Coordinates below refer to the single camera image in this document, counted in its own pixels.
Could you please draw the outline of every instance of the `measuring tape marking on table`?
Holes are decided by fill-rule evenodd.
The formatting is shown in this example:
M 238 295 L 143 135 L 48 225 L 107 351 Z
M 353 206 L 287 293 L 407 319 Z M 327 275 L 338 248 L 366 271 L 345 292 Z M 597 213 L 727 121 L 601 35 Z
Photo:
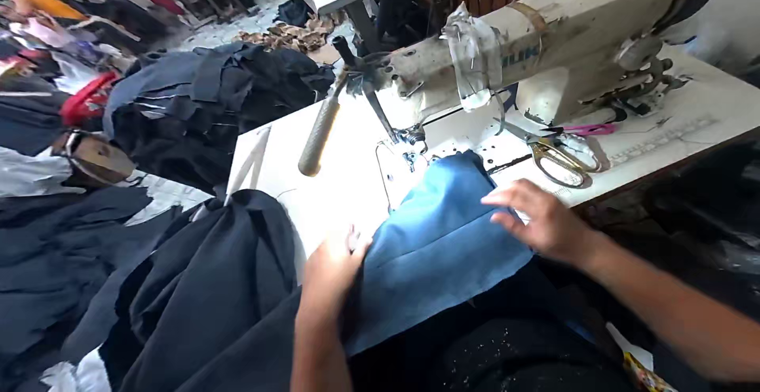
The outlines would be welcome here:
M 609 156 L 607 159 L 610 161 L 610 167 L 615 167 L 620 164 L 626 163 L 635 158 L 639 158 L 644 154 L 653 152 L 663 145 L 669 144 L 675 140 L 682 138 L 684 135 L 695 133 L 710 125 L 719 123 L 720 121 L 715 119 L 711 115 L 705 115 L 691 120 L 678 128 L 668 130 L 667 132 L 660 134 L 652 139 L 633 145 L 626 150 Z

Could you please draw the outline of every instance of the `pink scissors handle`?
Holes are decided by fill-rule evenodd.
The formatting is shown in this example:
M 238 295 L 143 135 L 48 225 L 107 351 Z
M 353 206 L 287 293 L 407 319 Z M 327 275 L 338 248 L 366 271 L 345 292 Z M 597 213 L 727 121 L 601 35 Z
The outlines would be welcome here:
M 583 125 L 583 126 L 563 126 L 562 129 L 566 133 L 571 133 L 580 136 L 587 135 L 609 135 L 615 132 L 615 124 L 598 124 L 598 125 Z

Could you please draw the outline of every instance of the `orange fabric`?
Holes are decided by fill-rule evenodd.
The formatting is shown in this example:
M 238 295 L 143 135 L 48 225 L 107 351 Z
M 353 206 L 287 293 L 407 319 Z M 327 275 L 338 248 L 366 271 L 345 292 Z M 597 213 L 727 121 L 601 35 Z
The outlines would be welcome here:
M 70 18 L 84 21 L 87 16 L 81 14 L 77 9 L 63 3 L 61 0 L 29 0 L 29 3 L 35 8 L 47 13 L 53 18 Z

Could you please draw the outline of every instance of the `blue denim fabric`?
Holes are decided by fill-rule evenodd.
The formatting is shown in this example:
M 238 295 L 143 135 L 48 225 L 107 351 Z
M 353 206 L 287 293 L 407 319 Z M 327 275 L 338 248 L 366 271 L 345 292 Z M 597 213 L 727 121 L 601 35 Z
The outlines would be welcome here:
M 490 222 L 495 188 L 472 151 L 433 163 L 375 233 L 347 312 L 355 355 L 512 276 L 533 256 Z

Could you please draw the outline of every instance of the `gold scissors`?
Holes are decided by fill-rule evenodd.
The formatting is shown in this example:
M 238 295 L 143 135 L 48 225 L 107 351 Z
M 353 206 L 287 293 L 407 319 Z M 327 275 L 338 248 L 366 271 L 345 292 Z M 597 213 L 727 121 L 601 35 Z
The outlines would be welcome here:
M 538 136 L 527 132 L 520 126 L 510 124 L 506 121 L 502 121 L 502 126 L 512 135 L 518 137 L 527 144 L 533 154 L 533 163 L 535 163 L 536 167 L 553 183 L 571 189 L 580 189 L 591 182 L 591 177 L 588 176 L 588 172 L 592 172 L 594 168 L 584 165 L 572 155 L 555 147 L 547 137 L 554 136 L 556 133 L 546 136 Z M 543 160 L 552 162 L 561 167 L 561 169 L 564 170 L 564 173 L 562 173 L 564 180 L 556 177 L 559 173 L 555 173 L 555 175 L 549 173 L 542 164 Z

